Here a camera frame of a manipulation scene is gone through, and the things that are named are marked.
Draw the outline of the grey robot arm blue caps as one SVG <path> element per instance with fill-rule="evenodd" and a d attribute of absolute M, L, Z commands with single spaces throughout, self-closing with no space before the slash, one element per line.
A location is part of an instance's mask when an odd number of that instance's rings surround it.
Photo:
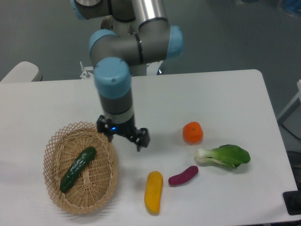
<path fill-rule="evenodd" d="M 131 91 L 132 67 L 179 56 L 183 52 L 183 34 L 168 22 L 161 0 L 73 0 L 79 19 L 109 16 L 108 28 L 94 32 L 89 39 L 89 56 L 103 114 L 97 130 L 109 140 L 114 135 L 147 147 L 146 128 L 135 127 Z"/>

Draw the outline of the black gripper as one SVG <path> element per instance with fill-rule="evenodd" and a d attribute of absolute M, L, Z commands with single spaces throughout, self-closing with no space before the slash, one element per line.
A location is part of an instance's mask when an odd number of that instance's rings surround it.
<path fill-rule="evenodd" d="M 96 126 L 97 131 L 101 134 L 104 134 L 108 138 L 109 142 L 112 141 L 113 135 L 125 137 L 132 143 L 135 143 L 138 152 L 142 148 L 148 147 L 150 142 L 148 129 L 137 129 L 135 127 L 134 115 L 123 123 L 114 123 L 112 118 L 106 118 L 104 115 L 100 115 L 96 122 Z"/>

